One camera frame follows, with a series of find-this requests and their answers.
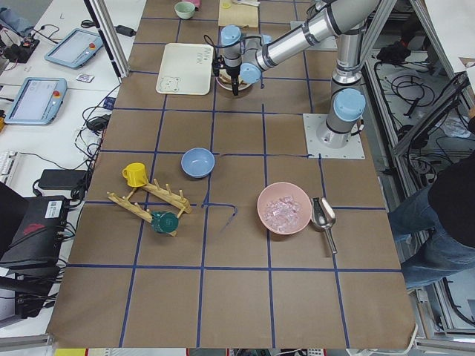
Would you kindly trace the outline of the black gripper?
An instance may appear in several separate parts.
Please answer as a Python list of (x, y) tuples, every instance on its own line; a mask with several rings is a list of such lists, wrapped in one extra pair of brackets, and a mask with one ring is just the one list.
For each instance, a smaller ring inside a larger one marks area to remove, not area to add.
[(239, 94), (239, 75), (241, 61), (239, 59), (229, 59), (225, 56), (215, 56), (212, 60), (212, 73), (219, 76), (222, 70), (231, 76), (231, 86), (234, 96)]

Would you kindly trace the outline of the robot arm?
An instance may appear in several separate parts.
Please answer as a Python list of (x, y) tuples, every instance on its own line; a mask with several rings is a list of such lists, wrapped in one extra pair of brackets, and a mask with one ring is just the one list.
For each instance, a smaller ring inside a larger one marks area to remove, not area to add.
[(212, 71), (219, 76), (225, 71), (231, 90), (239, 93), (239, 85), (259, 82), (264, 71), (329, 37), (336, 37), (338, 57), (332, 72), (331, 108), (316, 136), (329, 148), (343, 148), (366, 107), (361, 82), (361, 50), (367, 18), (376, 9), (373, 0), (317, 1), (307, 11), (307, 19), (277, 39), (267, 35), (245, 36), (239, 27), (226, 25), (220, 32), (220, 44), (215, 45)]

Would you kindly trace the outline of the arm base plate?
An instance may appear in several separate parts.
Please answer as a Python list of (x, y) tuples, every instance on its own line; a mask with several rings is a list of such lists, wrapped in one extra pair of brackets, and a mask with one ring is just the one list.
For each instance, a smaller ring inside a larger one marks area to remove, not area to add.
[(339, 134), (326, 126), (326, 118), (323, 113), (303, 114), (307, 154), (311, 158), (365, 159), (358, 122), (351, 132)]

